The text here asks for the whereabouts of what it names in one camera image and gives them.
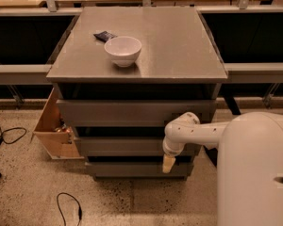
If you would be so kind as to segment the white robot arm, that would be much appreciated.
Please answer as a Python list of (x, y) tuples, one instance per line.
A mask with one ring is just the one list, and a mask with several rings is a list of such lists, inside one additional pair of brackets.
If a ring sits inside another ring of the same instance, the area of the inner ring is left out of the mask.
[(204, 123), (187, 112), (164, 129), (162, 171), (188, 143), (218, 151), (217, 226), (283, 226), (283, 115)]

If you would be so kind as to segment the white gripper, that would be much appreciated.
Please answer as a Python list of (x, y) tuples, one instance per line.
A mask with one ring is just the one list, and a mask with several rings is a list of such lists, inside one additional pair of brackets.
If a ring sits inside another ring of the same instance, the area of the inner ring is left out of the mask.
[(173, 142), (168, 138), (163, 139), (162, 149), (165, 153), (163, 155), (162, 172), (170, 173), (175, 164), (175, 156), (180, 155), (184, 150), (185, 144)]

